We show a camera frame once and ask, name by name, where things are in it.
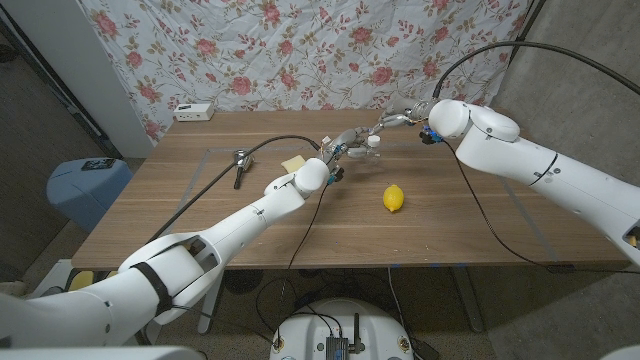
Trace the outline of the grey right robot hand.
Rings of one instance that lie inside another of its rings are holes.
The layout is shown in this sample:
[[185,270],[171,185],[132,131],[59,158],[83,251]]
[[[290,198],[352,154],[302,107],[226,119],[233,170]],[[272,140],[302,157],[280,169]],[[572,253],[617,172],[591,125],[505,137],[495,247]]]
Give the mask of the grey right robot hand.
[[415,100],[399,97],[382,112],[377,123],[369,130],[369,135],[377,135],[387,128],[413,126],[425,122],[430,111],[437,103],[436,99]]

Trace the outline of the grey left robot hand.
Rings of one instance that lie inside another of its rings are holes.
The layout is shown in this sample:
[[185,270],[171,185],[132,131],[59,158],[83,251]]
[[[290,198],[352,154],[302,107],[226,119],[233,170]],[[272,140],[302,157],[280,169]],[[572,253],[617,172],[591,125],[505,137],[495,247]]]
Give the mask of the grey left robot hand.
[[369,128],[357,127],[348,129],[335,139],[325,137],[318,153],[330,170],[338,168],[338,161],[346,156],[352,159],[361,159],[369,164],[376,164],[380,159],[378,135],[369,135]]

